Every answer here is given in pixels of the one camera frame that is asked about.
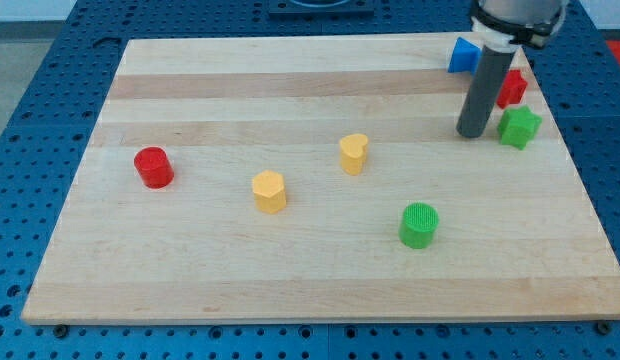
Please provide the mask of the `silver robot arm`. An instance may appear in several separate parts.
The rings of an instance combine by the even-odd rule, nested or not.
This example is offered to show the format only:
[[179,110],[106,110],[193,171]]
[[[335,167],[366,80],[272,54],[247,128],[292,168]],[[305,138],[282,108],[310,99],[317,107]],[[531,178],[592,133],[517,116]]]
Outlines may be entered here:
[[543,49],[564,24],[569,0],[472,0],[472,31],[501,53]]

